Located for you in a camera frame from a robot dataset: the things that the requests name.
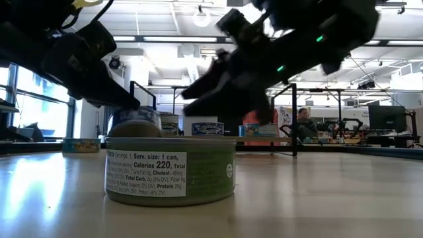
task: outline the person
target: person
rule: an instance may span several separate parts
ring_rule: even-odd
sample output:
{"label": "person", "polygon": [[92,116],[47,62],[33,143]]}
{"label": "person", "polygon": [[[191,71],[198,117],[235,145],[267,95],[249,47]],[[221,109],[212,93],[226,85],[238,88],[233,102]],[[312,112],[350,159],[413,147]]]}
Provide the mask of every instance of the person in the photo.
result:
{"label": "person", "polygon": [[309,117],[309,112],[306,108],[298,110],[298,138],[303,141],[305,138],[317,137],[316,122]]}

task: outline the wall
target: wall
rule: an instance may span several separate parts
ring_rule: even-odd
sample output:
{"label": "wall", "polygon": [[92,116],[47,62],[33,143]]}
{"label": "wall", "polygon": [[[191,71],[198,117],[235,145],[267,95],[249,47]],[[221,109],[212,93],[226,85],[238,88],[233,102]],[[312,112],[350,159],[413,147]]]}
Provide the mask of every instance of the wall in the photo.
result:
{"label": "wall", "polygon": [[75,123],[73,125],[74,138],[97,138],[97,117],[100,130],[103,128],[104,107],[96,108],[85,99],[79,100],[75,104]]}

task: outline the can lid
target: can lid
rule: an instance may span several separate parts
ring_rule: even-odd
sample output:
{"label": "can lid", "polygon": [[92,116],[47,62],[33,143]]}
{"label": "can lid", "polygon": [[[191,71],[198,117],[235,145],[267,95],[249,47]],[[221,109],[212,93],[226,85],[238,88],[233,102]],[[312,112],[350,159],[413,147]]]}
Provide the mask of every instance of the can lid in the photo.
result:
{"label": "can lid", "polygon": [[188,138],[106,138],[106,143],[148,145],[236,145],[234,139],[188,139]]}

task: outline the blue label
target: blue label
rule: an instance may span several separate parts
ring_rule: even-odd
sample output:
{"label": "blue label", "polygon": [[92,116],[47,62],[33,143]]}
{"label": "blue label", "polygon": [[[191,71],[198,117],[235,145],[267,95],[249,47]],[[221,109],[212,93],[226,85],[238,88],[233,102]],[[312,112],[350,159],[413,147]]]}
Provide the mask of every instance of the blue label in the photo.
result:
{"label": "blue label", "polygon": [[223,136],[223,123],[193,123],[191,134],[193,136]]}
{"label": "blue label", "polygon": [[161,132],[163,135],[177,136],[178,135],[178,124],[163,122],[161,124]]}
{"label": "blue label", "polygon": [[119,110],[115,112],[108,121],[107,132],[114,126],[130,120],[145,120],[156,125],[161,130],[159,114],[151,108],[141,106],[137,110]]}

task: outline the ceiling light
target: ceiling light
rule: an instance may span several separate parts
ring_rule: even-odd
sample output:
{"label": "ceiling light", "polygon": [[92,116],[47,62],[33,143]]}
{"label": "ceiling light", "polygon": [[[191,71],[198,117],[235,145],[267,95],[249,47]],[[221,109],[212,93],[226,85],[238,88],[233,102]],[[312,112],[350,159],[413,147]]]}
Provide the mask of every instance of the ceiling light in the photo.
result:
{"label": "ceiling light", "polygon": [[216,37],[146,36],[146,42],[217,42]]}
{"label": "ceiling light", "polygon": [[135,36],[113,36],[115,41],[135,41]]}
{"label": "ceiling light", "polygon": [[172,86],[143,86],[144,89],[171,89]]}
{"label": "ceiling light", "polygon": [[200,54],[213,54],[216,55],[216,50],[201,49]]}
{"label": "ceiling light", "polygon": [[423,40],[390,40],[388,45],[423,46]]}
{"label": "ceiling light", "polygon": [[370,40],[369,42],[365,43],[365,45],[375,46],[375,45],[378,45],[379,43],[380,43],[380,40]]}
{"label": "ceiling light", "polygon": [[198,6],[198,11],[194,13],[194,16],[192,16],[192,21],[198,27],[206,27],[212,21],[212,16],[209,11],[203,10],[200,5]]}

